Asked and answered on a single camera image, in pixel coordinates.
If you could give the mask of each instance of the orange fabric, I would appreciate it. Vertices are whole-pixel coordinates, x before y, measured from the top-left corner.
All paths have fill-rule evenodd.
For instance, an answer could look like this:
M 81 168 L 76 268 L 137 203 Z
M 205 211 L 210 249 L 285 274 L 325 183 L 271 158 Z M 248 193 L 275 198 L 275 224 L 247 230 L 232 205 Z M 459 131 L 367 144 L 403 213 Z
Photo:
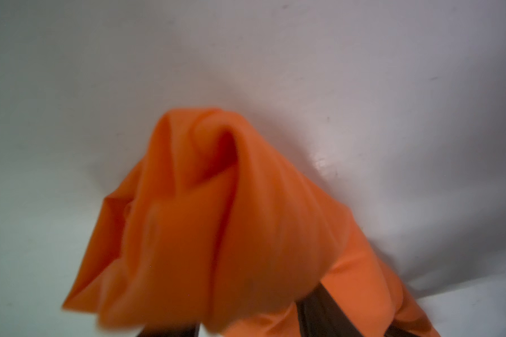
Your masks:
M 291 303 L 321 279 L 364 337 L 394 318 L 438 336 L 350 210 L 245 119 L 173 110 L 104 199 L 64 308 L 97 313 L 105 328 L 202 322 L 228 337 L 299 336 Z

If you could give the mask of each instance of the dark object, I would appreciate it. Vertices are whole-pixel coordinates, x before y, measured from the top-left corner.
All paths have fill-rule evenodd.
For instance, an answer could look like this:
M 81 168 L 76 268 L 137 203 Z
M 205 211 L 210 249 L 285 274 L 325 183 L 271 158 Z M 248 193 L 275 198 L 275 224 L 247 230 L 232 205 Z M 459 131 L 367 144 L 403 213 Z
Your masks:
M 307 297 L 297 301 L 296 308 L 302 337 L 363 337 L 321 283 Z M 393 325 L 384 336 L 417 337 Z M 182 331 L 143 331 L 138 337 L 198 337 L 198 325 Z
M 321 283 L 296 307 L 302 337 L 362 337 Z
M 198 328 L 200 326 L 196 325 L 189 329 L 184 330 L 169 330 L 169 331 L 146 331 L 143 330 L 137 337 L 197 337 L 198 336 Z

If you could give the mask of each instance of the fabric fold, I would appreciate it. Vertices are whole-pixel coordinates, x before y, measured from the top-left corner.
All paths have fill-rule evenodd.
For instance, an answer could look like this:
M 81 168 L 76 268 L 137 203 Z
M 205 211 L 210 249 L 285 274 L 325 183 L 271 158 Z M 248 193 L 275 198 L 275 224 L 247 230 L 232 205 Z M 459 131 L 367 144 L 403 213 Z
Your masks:
M 240 115 L 169 111 L 103 201 L 64 308 L 105 328 L 221 331 L 309 293 L 352 223 Z

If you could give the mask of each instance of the orange cloth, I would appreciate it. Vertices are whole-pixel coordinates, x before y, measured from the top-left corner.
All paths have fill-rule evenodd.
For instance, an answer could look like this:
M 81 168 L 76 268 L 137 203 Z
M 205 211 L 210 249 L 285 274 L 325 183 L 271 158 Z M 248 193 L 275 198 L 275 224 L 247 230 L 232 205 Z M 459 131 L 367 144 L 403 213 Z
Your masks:
M 173 110 L 104 199 L 64 308 L 97 313 L 105 328 L 202 322 L 229 337 L 299 336 L 292 303 L 321 279 L 364 337 L 394 319 L 438 336 L 351 211 L 243 117 Z

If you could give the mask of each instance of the wrinkled fabric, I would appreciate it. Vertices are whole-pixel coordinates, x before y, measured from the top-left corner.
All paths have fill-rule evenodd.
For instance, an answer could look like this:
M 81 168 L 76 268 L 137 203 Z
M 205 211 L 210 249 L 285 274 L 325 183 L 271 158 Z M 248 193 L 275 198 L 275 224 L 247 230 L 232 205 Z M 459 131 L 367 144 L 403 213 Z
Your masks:
M 365 337 L 438 336 L 351 211 L 240 115 L 172 110 L 101 212 L 64 309 L 108 329 L 202 322 L 226 336 L 299 336 L 323 285 Z

